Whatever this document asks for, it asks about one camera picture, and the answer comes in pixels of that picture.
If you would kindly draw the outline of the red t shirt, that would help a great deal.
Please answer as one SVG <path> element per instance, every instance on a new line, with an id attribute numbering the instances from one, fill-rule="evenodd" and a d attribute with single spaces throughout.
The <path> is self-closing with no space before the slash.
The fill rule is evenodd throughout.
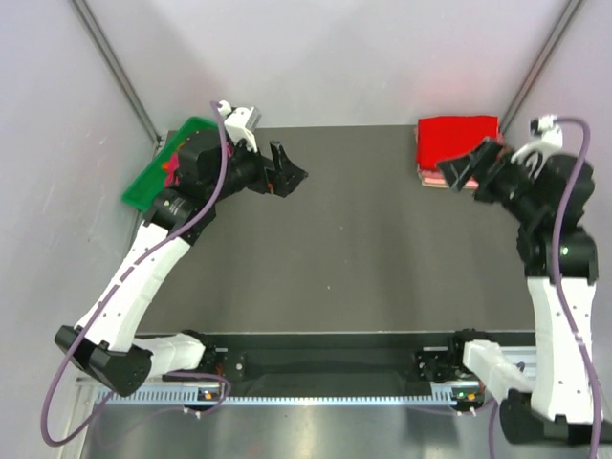
<path id="1" fill-rule="evenodd" d="M 439 161 L 465 155 L 485 138 L 495 139 L 497 134 L 496 116 L 421 118 L 416 125 L 416 163 L 423 170 L 434 171 Z"/>

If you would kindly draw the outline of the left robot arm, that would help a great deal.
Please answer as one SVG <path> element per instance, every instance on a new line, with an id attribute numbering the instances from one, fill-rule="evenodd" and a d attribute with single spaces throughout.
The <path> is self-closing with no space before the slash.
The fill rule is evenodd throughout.
<path id="1" fill-rule="evenodd" d="M 307 178 L 280 142 L 270 149 L 266 158 L 246 140 L 213 130 L 196 131 L 178 145 L 163 189 L 98 304 L 55 335 L 77 368 L 122 397 L 149 378 L 186 370 L 202 380 L 214 373 L 217 358 L 203 335 L 139 339 L 136 332 L 168 274 L 214 220 L 217 202 L 244 189 L 285 198 Z"/>

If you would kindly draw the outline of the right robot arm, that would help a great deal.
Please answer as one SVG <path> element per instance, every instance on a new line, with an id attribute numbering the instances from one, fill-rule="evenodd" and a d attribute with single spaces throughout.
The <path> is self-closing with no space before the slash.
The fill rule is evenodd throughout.
<path id="1" fill-rule="evenodd" d="M 609 445 L 611 423 L 591 358 L 598 250 L 580 224 L 595 188 L 591 165 L 556 146 L 509 152 L 488 139 L 437 167 L 450 189 L 475 182 L 476 201 L 498 204 L 517 221 L 516 247 L 535 315 L 533 378 L 476 330 L 451 337 L 446 373 L 484 384 L 512 444 Z"/>

